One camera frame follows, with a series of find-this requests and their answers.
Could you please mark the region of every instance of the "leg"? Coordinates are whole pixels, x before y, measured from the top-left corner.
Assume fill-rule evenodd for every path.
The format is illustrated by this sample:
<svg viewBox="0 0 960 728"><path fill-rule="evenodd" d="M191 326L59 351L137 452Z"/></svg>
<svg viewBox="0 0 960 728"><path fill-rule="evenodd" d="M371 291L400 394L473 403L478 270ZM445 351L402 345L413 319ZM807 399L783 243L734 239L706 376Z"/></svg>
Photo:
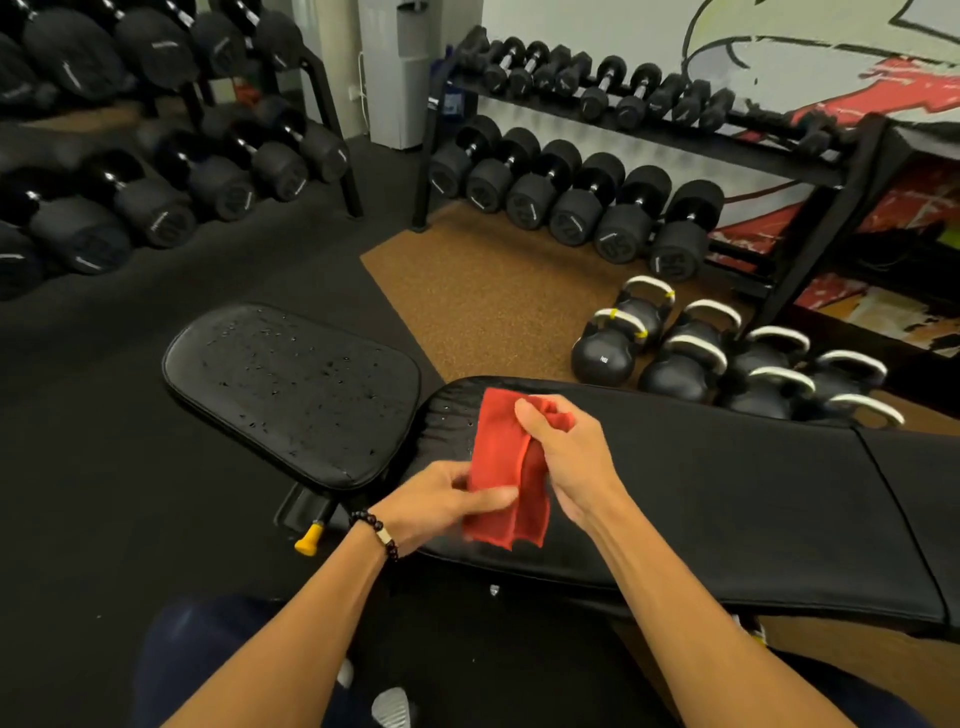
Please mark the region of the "leg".
<svg viewBox="0 0 960 728"><path fill-rule="evenodd" d="M905 701L855 675L808 657L772 650L857 728L933 728Z"/></svg>
<svg viewBox="0 0 960 728"><path fill-rule="evenodd" d="M233 595L184 600L160 612L137 658L131 728L162 724L282 606ZM369 720L354 712L346 690L334 686L324 728L365 726Z"/></svg>

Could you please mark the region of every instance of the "cork mat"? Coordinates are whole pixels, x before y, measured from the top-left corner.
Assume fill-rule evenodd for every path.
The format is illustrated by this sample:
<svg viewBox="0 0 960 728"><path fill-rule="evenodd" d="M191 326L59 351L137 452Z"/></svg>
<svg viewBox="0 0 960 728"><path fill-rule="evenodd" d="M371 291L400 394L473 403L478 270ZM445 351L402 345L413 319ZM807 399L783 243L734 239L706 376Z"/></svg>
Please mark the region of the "cork mat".
<svg viewBox="0 0 960 728"><path fill-rule="evenodd" d="M590 314L611 305L624 280L646 272L642 263L611 265L592 246L567 248L548 231L521 231L504 215L459 203L438 211L427 232L402 232L362 260L445 381L477 375L572 381L570 347ZM702 281L678 288L676 309L702 297L747 312ZM912 429L960 435L952 418L877 395L898 407ZM822 619L764 624L772 646L860 675L906 699L938 728L958 725L960 645ZM625 642L636 651L636 640ZM651 661L642 657L638 652L647 671Z"/></svg>

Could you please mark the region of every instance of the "red cloth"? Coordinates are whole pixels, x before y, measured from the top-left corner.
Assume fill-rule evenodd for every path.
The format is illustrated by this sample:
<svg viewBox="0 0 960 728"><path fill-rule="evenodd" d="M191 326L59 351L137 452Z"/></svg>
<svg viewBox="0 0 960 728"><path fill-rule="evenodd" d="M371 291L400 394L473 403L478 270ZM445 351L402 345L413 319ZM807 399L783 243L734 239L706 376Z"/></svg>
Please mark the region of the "red cloth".
<svg viewBox="0 0 960 728"><path fill-rule="evenodd" d="M464 534L474 541L507 549L513 549L516 539L543 546L550 521L550 499L543 485L546 478L543 446L516 420L514 405L519 399L533 404L552 427L567 432L574 425L573 415L557 412L557 405L550 400L506 389L490 388L484 393L467 490L512 485L519 489L519 495L510 508L467 516Z"/></svg>

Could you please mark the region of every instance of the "black floor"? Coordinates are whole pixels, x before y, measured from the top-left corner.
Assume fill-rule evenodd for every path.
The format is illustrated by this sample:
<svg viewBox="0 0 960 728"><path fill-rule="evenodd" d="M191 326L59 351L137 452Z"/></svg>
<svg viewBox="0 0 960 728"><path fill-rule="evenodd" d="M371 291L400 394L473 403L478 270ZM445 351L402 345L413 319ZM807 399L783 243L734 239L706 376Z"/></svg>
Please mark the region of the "black floor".
<svg viewBox="0 0 960 728"><path fill-rule="evenodd" d="M440 385L359 260L409 224L417 158L351 149L362 223L338 187L315 185L243 223L209 224L181 250L0 304L4 725L122 725L140 637L164 602L288 595L316 566L272 524L288 479L164 391L160 358L193 318L271 303L408 352L424 392ZM434 575L381 590L365 615L360 691L408 686L424 728L599 724L649 702L602 622L519 600L508 610L486 585L425 568ZM443 640L430 639L436 624ZM510 685L491 699L500 678Z"/></svg>

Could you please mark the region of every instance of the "hand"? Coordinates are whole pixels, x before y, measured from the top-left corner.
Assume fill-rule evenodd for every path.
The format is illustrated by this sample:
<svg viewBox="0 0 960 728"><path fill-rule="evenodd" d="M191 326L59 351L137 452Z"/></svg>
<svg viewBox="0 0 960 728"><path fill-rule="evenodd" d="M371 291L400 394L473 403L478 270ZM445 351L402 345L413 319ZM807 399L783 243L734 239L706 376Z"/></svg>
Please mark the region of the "hand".
<svg viewBox="0 0 960 728"><path fill-rule="evenodd" d="M513 487L468 493L463 488L469 472L470 463L438 460L370 509L394 537L400 556L459 525L464 516L500 511L516 500Z"/></svg>
<svg viewBox="0 0 960 728"><path fill-rule="evenodd" d="M586 529L588 518L604 498L627 496L620 482L603 427L566 397L547 395L560 412L573 415L569 432L554 429L527 400L517 400L520 425L543 445L557 501L571 521Z"/></svg>

